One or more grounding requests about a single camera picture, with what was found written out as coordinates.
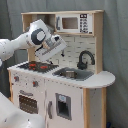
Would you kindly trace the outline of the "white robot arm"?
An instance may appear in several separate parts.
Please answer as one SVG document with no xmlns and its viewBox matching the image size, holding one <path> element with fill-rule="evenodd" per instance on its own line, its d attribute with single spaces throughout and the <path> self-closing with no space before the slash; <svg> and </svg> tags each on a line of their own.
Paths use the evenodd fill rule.
<svg viewBox="0 0 128 128">
<path fill-rule="evenodd" d="M 11 58 L 18 49 L 29 49 L 38 46 L 35 55 L 44 62 L 67 47 L 60 35 L 51 34 L 46 24 L 41 20 L 30 24 L 29 30 L 14 40 L 0 39 L 0 66 L 3 61 Z"/>
</svg>

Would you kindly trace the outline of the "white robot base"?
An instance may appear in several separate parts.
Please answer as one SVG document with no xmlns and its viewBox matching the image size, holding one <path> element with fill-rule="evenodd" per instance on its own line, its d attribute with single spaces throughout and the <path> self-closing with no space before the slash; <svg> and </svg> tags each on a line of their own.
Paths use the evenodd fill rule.
<svg viewBox="0 0 128 128">
<path fill-rule="evenodd" d="M 0 92 L 0 128 L 45 128 L 39 114 L 29 114 L 14 106 Z"/>
</svg>

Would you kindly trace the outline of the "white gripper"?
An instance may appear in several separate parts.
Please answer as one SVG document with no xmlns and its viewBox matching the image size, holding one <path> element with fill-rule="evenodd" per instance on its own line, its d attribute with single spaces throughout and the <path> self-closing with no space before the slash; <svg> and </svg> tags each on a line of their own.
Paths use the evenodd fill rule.
<svg viewBox="0 0 128 128">
<path fill-rule="evenodd" d="M 44 62 L 67 47 L 60 35 L 52 35 L 43 45 L 35 51 L 35 55 Z"/>
</svg>

